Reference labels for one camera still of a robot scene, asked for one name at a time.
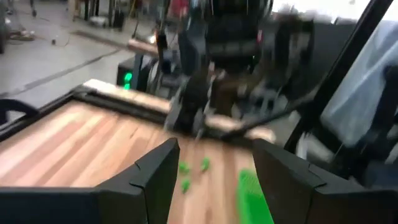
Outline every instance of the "green block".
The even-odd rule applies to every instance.
[[[181,181],[182,193],[185,194],[188,191],[190,186],[191,186],[191,180],[189,178],[183,179]]]
[[[179,166],[178,170],[180,171],[181,174],[187,175],[191,171],[188,164],[184,162],[180,162],[178,166]]]
[[[255,172],[240,171],[237,200],[240,224],[274,224]]]
[[[201,170],[204,172],[209,169],[209,166],[210,166],[210,159],[206,157],[201,162]]]

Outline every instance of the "black bracket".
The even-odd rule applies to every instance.
[[[36,108],[21,101],[12,100],[12,99],[1,99],[0,125],[6,124],[9,121],[8,112],[10,111],[21,112],[28,117],[35,116],[39,113],[39,111]]]
[[[382,91],[369,131],[354,147],[344,148],[336,155],[332,172],[342,177],[354,175],[361,181],[371,161],[384,162],[394,147],[388,132],[396,121],[398,107],[398,66],[387,66],[383,71],[386,85]]]

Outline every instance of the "gray floor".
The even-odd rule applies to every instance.
[[[37,38],[32,42],[10,40],[6,53],[0,55],[1,98],[41,107],[91,78],[114,83],[118,63],[134,56],[132,52],[71,35],[71,31],[82,28],[82,23],[68,19],[66,6],[39,1],[38,18],[34,19],[28,13],[27,2],[16,3],[21,24],[34,31]],[[52,39],[56,39],[57,46],[51,44]]]

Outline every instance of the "green light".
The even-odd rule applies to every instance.
[[[132,73],[131,72],[129,72],[129,73],[126,73],[125,75],[124,75],[124,81],[130,81],[132,79]]]

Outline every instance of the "wooden table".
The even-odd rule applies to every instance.
[[[166,110],[168,102],[135,91],[90,80],[86,86],[103,93]],[[209,119],[221,126],[222,119]],[[238,124],[225,119],[228,128]],[[271,131],[249,136],[274,140]],[[190,165],[192,184],[186,194],[177,177],[168,223],[236,223],[238,172],[254,169],[248,150],[209,139],[199,141],[164,131],[161,126],[71,101],[40,121],[0,143],[0,185],[92,187],[132,165],[170,137],[177,137],[180,160]],[[201,160],[210,168],[202,173]]]

